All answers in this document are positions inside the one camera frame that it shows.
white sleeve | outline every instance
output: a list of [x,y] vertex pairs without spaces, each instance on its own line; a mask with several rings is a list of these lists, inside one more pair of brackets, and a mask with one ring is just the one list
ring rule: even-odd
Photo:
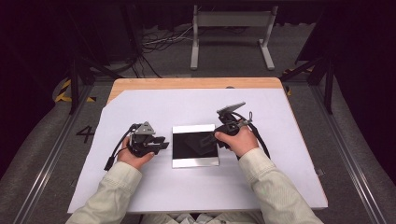
[[96,193],[66,223],[120,223],[141,178],[131,165],[116,162]]
[[262,149],[250,150],[239,160],[239,165],[260,202],[266,224],[322,223]]

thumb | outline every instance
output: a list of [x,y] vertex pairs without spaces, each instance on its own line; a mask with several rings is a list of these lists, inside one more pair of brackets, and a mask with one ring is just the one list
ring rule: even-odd
[[151,159],[154,157],[154,152],[150,152],[146,155],[144,155],[140,160],[142,160],[143,163],[146,163],[148,161],[151,161]]
[[228,135],[227,133],[215,132],[215,137],[221,142],[227,143],[228,145],[230,145],[229,143],[233,141],[233,137]]

metal frame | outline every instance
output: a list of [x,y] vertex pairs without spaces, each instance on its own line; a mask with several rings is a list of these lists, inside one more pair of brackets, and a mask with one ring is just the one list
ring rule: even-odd
[[366,177],[361,170],[361,167],[350,152],[344,137],[341,135],[341,131],[338,127],[337,121],[332,115],[328,114],[327,106],[322,103],[323,94],[321,93],[318,86],[311,86],[310,88],[312,94],[315,97],[315,100],[318,103],[320,112],[323,114],[327,124],[332,131],[332,135],[338,146],[338,152],[340,153],[340,156],[344,162],[344,165],[346,166],[346,169],[349,172],[349,175],[352,179],[353,184],[355,185],[357,192],[361,196],[361,201],[366,208],[367,214],[369,215],[373,223],[387,223],[384,216],[382,215],[380,208],[378,207],[378,204],[375,201],[372,192],[370,191]]
[[75,113],[73,113],[73,115],[69,115],[69,117],[67,118],[64,127],[61,130],[60,135],[58,136],[54,146],[52,147],[49,156],[47,157],[43,167],[41,168],[41,171],[38,173],[37,178],[35,179],[35,183],[30,189],[30,192],[26,197],[19,213],[15,217],[13,223],[15,224],[27,223],[30,215],[32,215],[35,206],[38,200],[40,199],[40,196],[43,193],[43,190],[50,179],[52,171],[55,169],[55,165],[59,160],[62,151],[64,150],[64,145],[67,136],[69,135],[74,123],[76,122],[76,119],[78,118],[78,114],[81,111],[81,108],[83,107],[84,103],[86,102],[86,99],[89,97],[91,90],[92,90],[92,86],[83,87],[82,94],[80,95],[79,98],[81,104],[78,105],[78,107],[75,110]]
[[193,40],[191,52],[191,70],[198,69],[199,54],[199,26],[264,26],[265,21],[265,37],[259,39],[262,56],[267,64],[268,70],[274,70],[274,62],[268,50],[268,41],[274,26],[277,7],[273,7],[271,11],[253,11],[253,12],[225,12],[225,11],[198,11],[198,6],[194,6],[193,11]]

cable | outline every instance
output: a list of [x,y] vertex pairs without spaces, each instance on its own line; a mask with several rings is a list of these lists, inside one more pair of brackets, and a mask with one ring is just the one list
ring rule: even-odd
[[137,71],[135,70],[134,66],[132,66],[132,70],[134,71],[134,75],[136,76],[136,78],[140,78],[140,76],[137,73]]
[[191,38],[185,37],[185,35],[190,35],[190,31],[192,29],[192,26],[186,29],[185,31],[181,32],[178,35],[175,35],[175,32],[173,32],[170,36],[166,37],[168,33],[165,33],[162,38],[157,38],[152,41],[148,41],[142,44],[143,49],[148,49],[149,51],[144,51],[143,53],[151,53],[154,50],[162,51],[173,44],[179,43],[183,40],[191,40]]
[[142,75],[143,75],[143,77],[146,77],[146,75],[145,75],[145,66],[143,66],[143,64],[142,64],[142,58],[138,57],[138,61],[140,63],[140,66],[142,67]]
[[143,54],[141,55],[141,57],[143,58],[143,60],[146,61],[146,63],[148,64],[148,66],[151,68],[152,72],[153,72],[157,77],[162,77],[162,76],[158,75],[158,73],[154,70],[154,68],[152,68],[151,64],[150,64],[149,61],[145,58],[145,56],[143,56]]
[[121,145],[122,141],[124,140],[124,138],[126,137],[126,135],[128,135],[128,133],[133,132],[134,130],[136,130],[137,125],[133,124],[128,131],[122,136],[121,140],[119,141],[119,143],[117,144],[117,146],[114,148],[113,153],[111,154],[111,156],[108,158],[106,166],[105,166],[105,170],[108,171],[114,163],[114,160],[116,159],[116,152],[117,149],[119,148],[119,146]]
[[[247,119],[245,119],[242,115],[240,115],[240,114],[238,114],[238,113],[236,113],[236,112],[230,111],[229,113],[238,116],[240,119],[247,120]],[[261,137],[260,134],[259,134],[259,130],[257,130],[256,126],[254,126],[253,123],[251,123],[252,118],[253,118],[253,113],[251,113],[251,111],[250,111],[250,112],[249,112],[249,120],[250,120],[250,123],[249,123],[247,126],[248,126],[248,127],[251,129],[251,131],[254,133],[254,136],[256,136],[257,140],[259,140],[260,145],[262,145],[262,150],[264,150],[264,152],[265,152],[265,154],[267,155],[267,157],[268,157],[269,159],[271,159],[271,158],[270,158],[270,152],[268,151],[267,146],[265,145],[264,141],[262,140],[262,137]]]
[[124,149],[126,149],[126,148],[128,148],[128,147],[123,147],[122,149],[120,149],[120,150],[116,153],[116,156],[118,156],[119,153],[120,153],[121,151],[123,151]]

white sheet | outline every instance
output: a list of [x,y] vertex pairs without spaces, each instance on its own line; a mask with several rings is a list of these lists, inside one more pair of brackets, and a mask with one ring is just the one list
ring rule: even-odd
[[235,112],[258,128],[271,160],[294,183],[312,208],[328,206],[304,139],[283,89],[124,91],[103,111],[68,212],[96,192],[114,146],[133,123],[149,121],[168,149],[146,164],[129,212],[226,211],[260,209],[235,155],[219,151],[219,166],[172,169],[172,127],[214,123],[216,111],[246,102]]

